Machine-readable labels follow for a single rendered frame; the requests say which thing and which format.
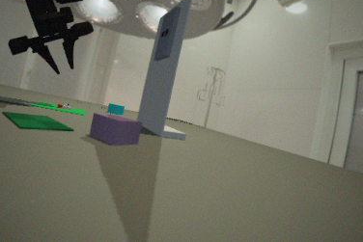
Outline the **teal rectangular block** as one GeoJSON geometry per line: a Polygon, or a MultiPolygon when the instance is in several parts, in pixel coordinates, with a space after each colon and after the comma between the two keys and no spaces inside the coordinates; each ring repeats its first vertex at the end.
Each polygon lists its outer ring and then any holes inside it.
{"type": "Polygon", "coordinates": [[[107,113],[122,115],[124,113],[125,106],[109,103],[107,113]]]}

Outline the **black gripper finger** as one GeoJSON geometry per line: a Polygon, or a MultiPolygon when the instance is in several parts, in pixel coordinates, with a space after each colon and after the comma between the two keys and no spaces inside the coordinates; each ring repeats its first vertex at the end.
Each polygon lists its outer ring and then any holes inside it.
{"type": "Polygon", "coordinates": [[[59,69],[55,64],[55,61],[52,59],[53,57],[50,55],[47,45],[45,45],[43,47],[35,48],[32,52],[33,53],[37,52],[39,55],[41,55],[41,57],[43,59],[45,59],[51,65],[53,70],[55,70],[57,72],[57,74],[60,74],[59,69]]]}
{"type": "Polygon", "coordinates": [[[65,52],[66,52],[65,54],[68,58],[68,63],[70,65],[70,69],[73,69],[73,47],[74,47],[74,43],[77,40],[79,40],[79,37],[67,39],[64,42],[62,42],[63,48],[65,49],[65,52]]]}

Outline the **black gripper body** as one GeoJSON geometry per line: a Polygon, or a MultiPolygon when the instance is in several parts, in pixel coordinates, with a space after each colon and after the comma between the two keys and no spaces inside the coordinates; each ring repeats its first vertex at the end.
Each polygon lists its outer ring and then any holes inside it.
{"type": "MultiPolygon", "coordinates": [[[[40,13],[49,13],[48,7],[57,8],[54,5],[55,5],[54,3],[52,4],[45,3],[45,4],[36,5],[33,8],[29,9],[30,15],[32,18],[34,17],[33,10],[39,10],[40,13]]],[[[34,22],[34,18],[32,20],[34,22]]],[[[68,30],[65,31],[61,30],[59,32],[56,32],[58,34],[53,33],[53,35],[46,35],[44,33],[40,33],[38,34],[38,37],[31,39],[28,39],[27,35],[20,38],[10,39],[8,45],[11,49],[12,55],[16,55],[21,52],[27,51],[29,47],[31,47],[32,50],[34,50],[35,48],[43,47],[44,44],[47,42],[51,42],[58,39],[67,40],[76,37],[83,37],[89,35],[92,32],[94,32],[94,28],[91,25],[91,23],[87,21],[87,22],[75,23],[68,30]]]]}

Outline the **purple block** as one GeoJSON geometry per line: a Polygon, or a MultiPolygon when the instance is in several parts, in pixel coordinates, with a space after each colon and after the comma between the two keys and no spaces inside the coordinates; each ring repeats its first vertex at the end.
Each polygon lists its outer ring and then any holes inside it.
{"type": "Polygon", "coordinates": [[[138,144],[141,133],[140,121],[94,113],[90,136],[112,146],[138,144]]]}

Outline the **grey panel with square sockets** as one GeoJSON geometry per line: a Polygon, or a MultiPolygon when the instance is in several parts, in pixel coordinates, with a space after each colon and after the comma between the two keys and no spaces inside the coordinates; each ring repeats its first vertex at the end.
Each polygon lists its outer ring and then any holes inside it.
{"type": "Polygon", "coordinates": [[[162,16],[154,41],[137,121],[156,135],[185,140],[185,133],[165,125],[192,0],[182,0],[162,16]]]}

